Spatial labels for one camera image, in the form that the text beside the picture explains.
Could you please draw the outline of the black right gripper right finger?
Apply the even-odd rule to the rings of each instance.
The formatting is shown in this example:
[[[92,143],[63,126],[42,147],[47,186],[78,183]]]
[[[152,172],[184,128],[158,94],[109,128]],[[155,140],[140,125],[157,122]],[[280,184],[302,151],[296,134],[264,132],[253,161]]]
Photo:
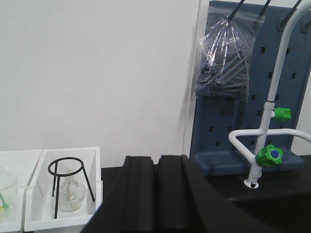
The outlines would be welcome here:
[[[185,155],[162,155],[157,165],[160,233],[276,233],[208,183]]]

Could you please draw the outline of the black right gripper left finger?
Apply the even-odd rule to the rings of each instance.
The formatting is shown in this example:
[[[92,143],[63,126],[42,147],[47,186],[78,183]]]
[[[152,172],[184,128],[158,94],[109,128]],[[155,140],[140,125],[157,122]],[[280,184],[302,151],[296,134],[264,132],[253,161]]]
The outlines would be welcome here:
[[[126,156],[101,206],[84,233],[154,233],[156,200],[151,157]]]

